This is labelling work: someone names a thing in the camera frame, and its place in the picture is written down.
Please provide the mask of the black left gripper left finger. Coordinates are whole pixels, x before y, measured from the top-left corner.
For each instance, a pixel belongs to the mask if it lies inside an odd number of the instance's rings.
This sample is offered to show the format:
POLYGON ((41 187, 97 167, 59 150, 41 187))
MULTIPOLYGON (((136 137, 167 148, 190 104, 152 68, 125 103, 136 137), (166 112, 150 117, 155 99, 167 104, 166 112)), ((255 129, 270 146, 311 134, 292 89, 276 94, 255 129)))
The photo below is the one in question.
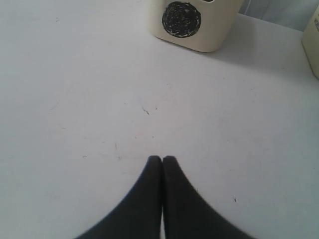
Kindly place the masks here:
POLYGON ((79 239, 159 239, 162 161, 150 156, 123 200, 79 239))

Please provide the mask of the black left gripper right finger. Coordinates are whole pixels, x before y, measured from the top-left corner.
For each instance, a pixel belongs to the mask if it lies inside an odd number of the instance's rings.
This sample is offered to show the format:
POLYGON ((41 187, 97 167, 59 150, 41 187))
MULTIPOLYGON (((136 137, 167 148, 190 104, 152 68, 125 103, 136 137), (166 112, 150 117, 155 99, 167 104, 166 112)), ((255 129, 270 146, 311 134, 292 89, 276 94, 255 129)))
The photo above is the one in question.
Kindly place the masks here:
POLYGON ((177 159, 163 165, 163 217, 167 239, 242 239, 243 232, 212 209, 193 188, 177 159))

